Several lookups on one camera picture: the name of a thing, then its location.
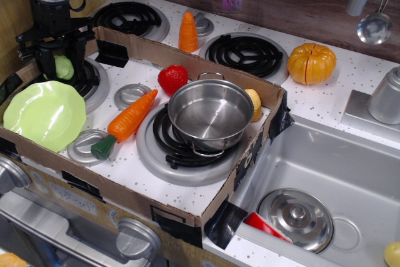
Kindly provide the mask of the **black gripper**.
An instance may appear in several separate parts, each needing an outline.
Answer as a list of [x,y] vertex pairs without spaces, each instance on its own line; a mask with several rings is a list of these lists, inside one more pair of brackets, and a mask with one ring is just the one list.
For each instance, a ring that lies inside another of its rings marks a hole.
[[69,0],[30,0],[33,26],[16,36],[21,59],[35,57],[40,70],[50,80],[56,80],[56,60],[53,49],[65,49],[72,62],[74,76],[83,78],[82,67],[86,42],[94,39],[91,18],[72,18]]

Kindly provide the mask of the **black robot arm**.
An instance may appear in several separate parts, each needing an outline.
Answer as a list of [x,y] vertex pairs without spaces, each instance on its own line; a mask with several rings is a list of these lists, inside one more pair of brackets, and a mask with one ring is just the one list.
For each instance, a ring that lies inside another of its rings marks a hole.
[[73,18],[82,11],[86,0],[29,0],[33,25],[16,36],[21,59],[33,57],[50,80],[56,80],[54,53],[61,51],[72,62],[74,71],[83,66],[86,42],[94,39],[89,17]]

